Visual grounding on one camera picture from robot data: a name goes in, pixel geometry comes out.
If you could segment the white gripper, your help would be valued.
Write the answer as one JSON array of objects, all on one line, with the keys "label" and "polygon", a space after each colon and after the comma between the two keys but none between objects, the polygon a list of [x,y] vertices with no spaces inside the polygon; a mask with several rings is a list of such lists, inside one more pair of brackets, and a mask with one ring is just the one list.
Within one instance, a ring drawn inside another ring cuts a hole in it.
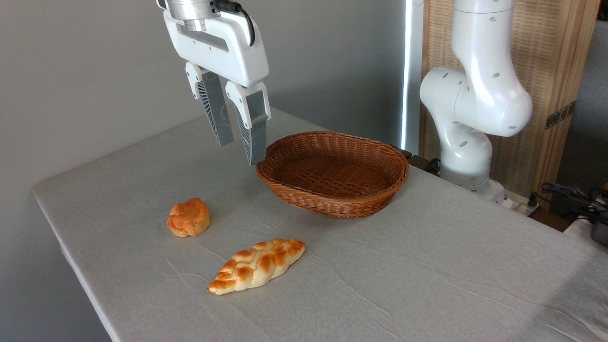
[{"label": "white gripper", "polygon": [[167,9],[163,15],[178,56],[187,60],[185,72],[193,97],[202,101],[219,144],[234,141],[220,75],[230,80],[225,90],[235,107],[248,163],[262,162],[271,110],[261,82],[269,74],[269,65],[257,25],[253,25],[256,39],[250,46],[247,19],[240,13],[222,12],[206,19],[204,32],[187,30]]}]

